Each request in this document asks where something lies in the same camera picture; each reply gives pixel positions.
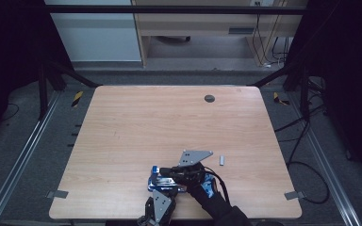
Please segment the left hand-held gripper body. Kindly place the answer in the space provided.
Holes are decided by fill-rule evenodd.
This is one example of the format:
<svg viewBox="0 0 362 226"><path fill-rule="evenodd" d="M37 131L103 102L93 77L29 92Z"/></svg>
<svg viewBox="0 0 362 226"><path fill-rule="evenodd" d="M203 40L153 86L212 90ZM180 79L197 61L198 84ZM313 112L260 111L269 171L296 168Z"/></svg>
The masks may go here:
<svg viewBox="0 0 362 226"><path fill-rule="evenodd" d="M144 206L144 216L152 226L170 226L176 201L169 198L169 192L154 190Z"/></svg>

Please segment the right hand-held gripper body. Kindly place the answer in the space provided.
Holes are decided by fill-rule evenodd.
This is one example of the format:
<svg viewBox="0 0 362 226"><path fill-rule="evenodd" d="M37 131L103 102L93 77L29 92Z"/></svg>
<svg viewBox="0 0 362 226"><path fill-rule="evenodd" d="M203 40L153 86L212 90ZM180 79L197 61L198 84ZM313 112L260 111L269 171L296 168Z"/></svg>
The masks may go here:
<svg viewBox="0 0 362 226"><path fill-rule="evenodd" d="M212 151L192 151L182 152L178 165L179 172L172 177L181 186L195 186L203 182L206 171L201 161L210 157Z"/></svg>

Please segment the blue stapler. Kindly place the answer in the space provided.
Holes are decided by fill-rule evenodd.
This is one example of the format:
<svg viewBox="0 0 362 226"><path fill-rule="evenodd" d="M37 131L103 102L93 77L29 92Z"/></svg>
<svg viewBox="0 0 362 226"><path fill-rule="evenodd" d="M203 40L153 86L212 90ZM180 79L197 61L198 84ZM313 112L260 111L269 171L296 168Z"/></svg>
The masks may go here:
<svg viewBox="0 0 362 226"><path fill-rule="evenodd" d="M167 172L162 172L159 166L152 166L151 175L148 178L147 189L151 192L158 190L161 192L172 190L174 187L179 192L184 193L187 191L185 186L181 186L175 182L175 180L168 175Z"/></svg>

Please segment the person's right hand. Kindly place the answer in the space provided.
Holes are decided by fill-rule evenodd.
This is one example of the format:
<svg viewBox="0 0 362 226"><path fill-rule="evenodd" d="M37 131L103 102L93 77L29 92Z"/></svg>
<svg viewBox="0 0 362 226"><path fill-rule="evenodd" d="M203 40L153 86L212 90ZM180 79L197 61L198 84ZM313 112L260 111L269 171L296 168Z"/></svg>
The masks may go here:
<svg viewBox="0 0 362 226"><path fill-rule="evenodd" d="M203 191L204 194L210 199L218 191L216 179L212 174L207 173L202 183L195 186L188 186L187 191L192 196L198 194L200 191Z"/></svg>

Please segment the yellow black tape piece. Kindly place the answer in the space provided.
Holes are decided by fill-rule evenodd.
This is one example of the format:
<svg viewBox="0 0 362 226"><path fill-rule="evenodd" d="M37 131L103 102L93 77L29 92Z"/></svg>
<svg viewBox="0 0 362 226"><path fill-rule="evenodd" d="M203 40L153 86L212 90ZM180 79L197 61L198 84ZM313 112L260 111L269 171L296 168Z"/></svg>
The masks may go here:
<svg viewBox="0 0 362 226"><path fill-rule="evenodd" d="M74 96L74 100L73 100L73 102L72 102L71 107L76 107L76 106L78 105L78 103L79 103L82 95L83 95L83 91L78 91L78 92L76 93L76 95Z"/></svg>

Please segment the wooden desk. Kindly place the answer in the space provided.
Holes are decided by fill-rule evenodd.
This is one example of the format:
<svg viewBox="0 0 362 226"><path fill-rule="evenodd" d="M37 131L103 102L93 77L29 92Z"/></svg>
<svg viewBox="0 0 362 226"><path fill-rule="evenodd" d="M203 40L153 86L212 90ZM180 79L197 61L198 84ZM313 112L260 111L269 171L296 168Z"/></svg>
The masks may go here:
<svg viewBox="0 0 362 226"><path fill-rule="evenodd" d="M308 0L131 0L134 6L284 7L304 8ZM271 62L278 37L292 37L299 15L264 14L143 14L135 16L142 37L241 36L250 44L255 63Z"/></svg>

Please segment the white cabinet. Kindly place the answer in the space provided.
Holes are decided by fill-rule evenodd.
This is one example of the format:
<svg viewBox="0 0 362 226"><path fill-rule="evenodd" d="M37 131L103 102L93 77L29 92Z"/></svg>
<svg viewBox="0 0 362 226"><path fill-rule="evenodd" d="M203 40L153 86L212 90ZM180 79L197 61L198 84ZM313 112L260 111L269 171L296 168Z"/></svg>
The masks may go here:
<svg viewBox="0 0 362 226"><path fill-rule="evenodd" d="M141 61L134 15L52 13L72 62Z"/></svg>

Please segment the black curtain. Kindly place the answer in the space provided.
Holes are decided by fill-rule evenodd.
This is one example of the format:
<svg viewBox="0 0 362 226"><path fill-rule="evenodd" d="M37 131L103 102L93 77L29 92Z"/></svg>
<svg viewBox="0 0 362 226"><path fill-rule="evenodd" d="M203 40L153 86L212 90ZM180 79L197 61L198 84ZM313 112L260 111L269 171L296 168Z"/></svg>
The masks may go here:
<svg viewBox="0 0 362 226"><path fill-rule="evenodd" d="M289 50L294 88L304 74L325 81L325 102L348 150L362 163L362 0L308 0Z"/></svg>
<svg viewBox="0 0 362 226"><path fill-rule="evenodd" d="M42 63L73 65L44 0L0 0L0 121L8 97L38 80Z"/></svg>

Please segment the grey table bracket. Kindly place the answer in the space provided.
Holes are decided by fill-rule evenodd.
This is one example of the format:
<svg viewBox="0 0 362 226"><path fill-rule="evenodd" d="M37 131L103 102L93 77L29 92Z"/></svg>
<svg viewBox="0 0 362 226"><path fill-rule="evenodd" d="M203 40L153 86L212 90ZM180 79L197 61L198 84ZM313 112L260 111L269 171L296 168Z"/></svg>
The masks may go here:
<svg viewBox="0 0 362 226"><path fill-rule="evenodd" d="M66 199L68 194L69 194L68 191L53 190L53 191L48 191L46 193L46 198L48 198L48 199L54 199L54 198Z"/></svg>
<svg viewBox="0 0 362 226"><path fill-rule="evenodd" d="M290 201L294 199L303 199L305 197L305 194L303 191L290 191L285 193L285 198Z"/></svg>

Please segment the yellow-handled tool on right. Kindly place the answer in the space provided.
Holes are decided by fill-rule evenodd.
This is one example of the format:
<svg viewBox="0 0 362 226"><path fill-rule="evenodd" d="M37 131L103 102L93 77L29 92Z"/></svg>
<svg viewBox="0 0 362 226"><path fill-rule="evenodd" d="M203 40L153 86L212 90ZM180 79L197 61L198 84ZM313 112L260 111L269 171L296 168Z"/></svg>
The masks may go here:
<svg viewBox="0 0 362 226"><path fill-rule="evenodd" d="M290 102L288 100L281 100L277 92L273 93L273 100L275 103L278 103L280 105L290 105Z"/></svg>

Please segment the black diagonal frame strut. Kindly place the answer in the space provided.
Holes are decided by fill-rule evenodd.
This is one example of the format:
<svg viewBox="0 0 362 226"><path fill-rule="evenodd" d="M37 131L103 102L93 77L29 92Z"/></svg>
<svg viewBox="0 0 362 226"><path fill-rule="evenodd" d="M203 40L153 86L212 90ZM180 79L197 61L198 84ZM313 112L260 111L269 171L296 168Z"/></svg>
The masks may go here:
<svg viewBox="0 0 362 226"><path fill-rule="evenodd" d="M67 68L65 66L60 65L57 62L50 61L49 65L53 67L54 69L60 71L61 73L67 74L71 76L73 79L79 81L80 83L88 86L89 88L98 88L100 87L100 84L94 83L90 81L89 79L85 78L84 76L78 74L74 69Z"/></svg>
<svg viewBox="0 0 362 226"><path fill-rule="evenodd" d="M261 88L264 85L271 82L272 80L274 80L274 79L276 79L276 78L278 78L278 77L280 77L282 75L288 74L293 68L294 68L294 65L292 65L292 64L287 65L287 66L279 69L278 71L266 76L265 78L253 83L253 86L257 87L257 88Z"/></svg>

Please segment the black frame post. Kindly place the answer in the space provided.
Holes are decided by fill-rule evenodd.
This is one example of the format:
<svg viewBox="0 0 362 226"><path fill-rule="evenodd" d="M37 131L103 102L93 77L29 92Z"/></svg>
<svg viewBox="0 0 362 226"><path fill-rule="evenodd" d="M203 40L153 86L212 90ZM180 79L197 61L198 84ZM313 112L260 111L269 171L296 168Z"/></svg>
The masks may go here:
<svg viewBox="0 0 362 226"><path fill-rule="evenodd" d="M39 119L42 120L45 116L48 108L47 100L47 85L46 78L44 74L44 65L41 64L39 67L39 92L40 92L40 116Z"/></svg>
<svg viewBox="0 0 362 226"><path fill-rule="evenodd" d="M308 107L308 72L306 68L303 68L303 75L301 77L301 98L300 98L300 111L305 121L309 119L309 107Z"/></svg>

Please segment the aluminium floor rail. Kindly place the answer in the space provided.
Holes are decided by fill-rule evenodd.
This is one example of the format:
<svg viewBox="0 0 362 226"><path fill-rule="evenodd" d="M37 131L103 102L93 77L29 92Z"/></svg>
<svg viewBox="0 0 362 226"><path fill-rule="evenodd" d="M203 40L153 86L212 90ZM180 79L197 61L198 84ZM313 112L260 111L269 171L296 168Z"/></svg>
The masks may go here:
<svg viewBox="0 0 362 226"><path fill-rule="evenodd" d="M330 196L332 197L339 214L344 221L345 226L362 226L362 222L359 219L354 207L342 185L337 177L337 174L328 160L320 141L318 140L314 130L311 128L313 125L312 118L317 116L323 111L323 107L318 109L310 109L308 118L310 119L310 125L307 128L307 139L311 148L311 152L314 155L316 163L320 168L321 175L323 176L326 184L328 184Z"/></svg>
<svg viewBox="0 0 362 226"><path fill-rule="evenodd" d="M8 200L13 193L13 190L17 186L22 174L28 164L29 159L34 153L40 139L45 131L47 124L49 123L54 111L57 108L58 101L61 97L61 91L54 91L49 101L46 113L38 120L31 135L27 139L22 151L16 159L11 171L9 172L5 182L0 188L0 216L5 209Z"/></svg>

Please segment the black frame crossbar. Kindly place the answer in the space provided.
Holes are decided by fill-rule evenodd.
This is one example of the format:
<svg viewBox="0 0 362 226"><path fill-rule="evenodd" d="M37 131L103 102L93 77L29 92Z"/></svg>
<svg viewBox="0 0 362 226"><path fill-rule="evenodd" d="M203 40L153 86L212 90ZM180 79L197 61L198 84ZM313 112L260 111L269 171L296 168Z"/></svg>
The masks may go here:
<svg viewBox="0 0 362 226"><path fill-rule="evenodd" d="M145 14L264 14L304 15L307 8L284 7L205 7L205 6L81 6L48 5L51 13L145 13Z"/></svg>

